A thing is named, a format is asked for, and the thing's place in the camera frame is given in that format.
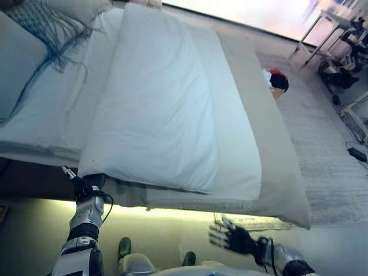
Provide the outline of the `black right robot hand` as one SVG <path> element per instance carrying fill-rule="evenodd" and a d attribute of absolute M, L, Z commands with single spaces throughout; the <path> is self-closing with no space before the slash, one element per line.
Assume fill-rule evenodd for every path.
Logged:
<path fill-rule="evenodd" d="M 210 244 L 242 255 L 257 256 L 257 242 L 243 227 L 236 225 L 229 218 L 222 216 L 209 226 Z"/>

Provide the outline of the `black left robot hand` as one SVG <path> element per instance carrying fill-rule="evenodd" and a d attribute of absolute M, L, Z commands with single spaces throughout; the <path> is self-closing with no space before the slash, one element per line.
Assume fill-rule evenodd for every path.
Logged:
<path fill-rule="evenodd" d="M 78 177 L 76 173 L 72 171 L 72 169 L 67 166 L 62 166 L 62 171 L 66 174 L 66 176 L 68 176 L 68 178 L 74 185 L 74 195 L 78 201 L 92 195 L 92 186 L 84 179 Z"/>

